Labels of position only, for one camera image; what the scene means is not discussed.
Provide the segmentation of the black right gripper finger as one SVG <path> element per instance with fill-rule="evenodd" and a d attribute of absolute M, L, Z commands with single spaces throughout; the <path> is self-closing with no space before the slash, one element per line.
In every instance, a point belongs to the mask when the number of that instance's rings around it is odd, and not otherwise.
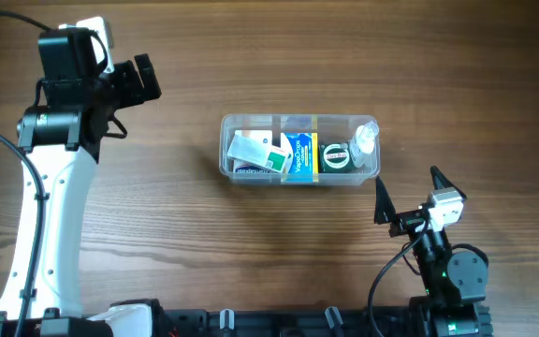
<path fill-rule="evenodd" d="M 379 176 L 375 178 L 375 190 L 376 202 L 373 217 L 374 223 L 378 225 L 392 223 L 396 218 L 397 212 L 387 192 L 386 186 Z"/>
<path fill-rule="evenodd" d="M 465 193 L 462 192 L 458 187 L 456 187 L 452 182 L 450 182 L 436 166 L 430 167 L 430 175 L 435 190 L 454 188 L 459 193 L 462 200 L 467 199 Z"/>

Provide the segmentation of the clear plastic bottle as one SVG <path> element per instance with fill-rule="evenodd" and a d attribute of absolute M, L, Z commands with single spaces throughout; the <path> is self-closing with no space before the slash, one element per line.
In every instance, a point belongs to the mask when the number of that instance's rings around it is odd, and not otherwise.
<path fill-rule="evenodd" d="M 356 168 L 361 168 L 371 157 L 375 150 L 376 138 L 379 135 L 379 126 L 371 121 L 360 125 L 349 141 L 349 153 Z"/>

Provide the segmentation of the green Zam-Buk ointment box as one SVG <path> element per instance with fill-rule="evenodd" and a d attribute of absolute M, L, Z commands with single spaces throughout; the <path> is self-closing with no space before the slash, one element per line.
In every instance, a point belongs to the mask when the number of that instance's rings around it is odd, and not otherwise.
<path fill-rule="evenodd" d="M 349 173 L 355 168 L 347 143 L 321 144 L 319 162 L 321 173 Z"/>

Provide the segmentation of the blue VapoDrops box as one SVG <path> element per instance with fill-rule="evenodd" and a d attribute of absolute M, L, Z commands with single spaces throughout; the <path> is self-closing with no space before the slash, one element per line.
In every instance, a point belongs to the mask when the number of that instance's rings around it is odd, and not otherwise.
<path fill-rule="evenodd" d="M 284 172 L 284 183 L 308 184 L 318 182 L 317 133 L 282 133 L 281 147 L 290 154 L 289 166 Z"/>

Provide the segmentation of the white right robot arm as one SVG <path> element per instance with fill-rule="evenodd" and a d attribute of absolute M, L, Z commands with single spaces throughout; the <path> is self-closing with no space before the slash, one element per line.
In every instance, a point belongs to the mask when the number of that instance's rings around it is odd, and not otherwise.
<path fill-rule="evenodd" d="M 409 336 L 491 336 L 493 328 L 486 299 L 489 260 L 469 243 L 451 244 L 445 229 L 462 216 L 467 196 L 435 166 L 430 168 L 434 190 L 417 209 L 397 212 L 381 178 L 375 179 L 373 222 L 388 224 L 392 238 L 409 241 L 378 272 L 367 299 L 370 332 L 385 333 L 378 325 L 373 300 L 386 273 L 406 255 L 415 257 L 414 274 L 425 294 L 409 299 L 404 326 Z"/>

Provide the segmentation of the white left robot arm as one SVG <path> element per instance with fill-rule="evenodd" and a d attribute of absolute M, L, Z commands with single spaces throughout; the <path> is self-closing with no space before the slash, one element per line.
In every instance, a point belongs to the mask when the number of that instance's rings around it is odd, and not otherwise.
<path fill-rule="evenodd" d="M 62 316 L 82 314 L 79 250 L 86 199 L 99 162 L 101 140 L 123 139 L 117 110 L 162 94 L 148 54 L 116 63 L 98 59 L 103 45 L 86 27 L 40 34 L 44 76 L 35 102 L 17 125 L 23 164 L 18 236 L 0 319 L 13 323 L 42 318 L 48 309 Z"/>

